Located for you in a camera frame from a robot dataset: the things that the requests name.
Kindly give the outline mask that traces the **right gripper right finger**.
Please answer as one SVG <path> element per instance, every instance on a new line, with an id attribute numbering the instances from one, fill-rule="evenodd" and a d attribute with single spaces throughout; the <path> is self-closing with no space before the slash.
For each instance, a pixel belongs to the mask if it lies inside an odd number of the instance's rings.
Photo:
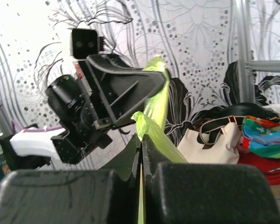
<path id="1" fill-rule="evenodd" d="M 173 163 L 142 141 L 147 224 L 280 224 L 261 172 L 247 165 Z"/>

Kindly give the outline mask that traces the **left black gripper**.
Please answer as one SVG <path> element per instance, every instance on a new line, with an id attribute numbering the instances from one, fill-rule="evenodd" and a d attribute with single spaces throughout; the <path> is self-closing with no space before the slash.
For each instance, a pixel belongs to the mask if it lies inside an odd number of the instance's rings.
<path id="1" fill-rule="evenodd" d="M 132 68 L 115 54 L 88 55 L 75 63 L 75 69 L 74 76 L 58 77 L 45 91 L 65 128 L 52 138 L 57 149 L 106 148 L 112 139 L 96 127 L 130 125 L 131 116 L 142 111 L 166 82 L 161 72 Z"/>

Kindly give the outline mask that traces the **green trash bag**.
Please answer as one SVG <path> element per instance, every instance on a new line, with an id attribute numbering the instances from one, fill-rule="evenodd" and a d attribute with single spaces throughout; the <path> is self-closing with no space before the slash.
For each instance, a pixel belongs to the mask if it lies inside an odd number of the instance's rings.
<path id="1" fill-rule="evenodd" d="M 169 101 L 169 74 L 166 64 L 160 56 L 154 56 L 142 71 L 160 72 L 165 84 L 160 91 L 146 100 L 143 112 L 135 112 L 131 118 L 136 121 L 136 133 L 141 143 L 148 137 L 161 153 L 173 163 L 187 163 L 184 156 L 164 133 Z"/>

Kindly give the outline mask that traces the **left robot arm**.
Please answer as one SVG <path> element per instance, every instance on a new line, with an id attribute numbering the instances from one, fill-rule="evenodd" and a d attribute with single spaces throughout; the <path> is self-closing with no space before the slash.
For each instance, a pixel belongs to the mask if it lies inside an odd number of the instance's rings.
<path id="1" fill-rule="evenodd" d="M 95 148 L 110 145 L 108 132 L 131 125 L 132 115 L 170 79 L 158 56 L 133 68 L 115 54 L 89 55 L 75 69 L 74 76 L 58 77 L 45 91 L 59 126 L 32 125 L 0 141 L 11 170 L 37 169 L 50 160 L 78 164 Z"/>

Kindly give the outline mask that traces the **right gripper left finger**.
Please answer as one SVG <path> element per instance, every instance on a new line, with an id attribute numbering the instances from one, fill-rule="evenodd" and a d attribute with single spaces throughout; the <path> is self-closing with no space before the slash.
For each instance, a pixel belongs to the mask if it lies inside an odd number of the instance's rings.
<path id="1" fill-rule="evenodd" d="M 0 183 L 0 224 L 135 224 L 140 141 L 98 170 L 18 170 Z"/>

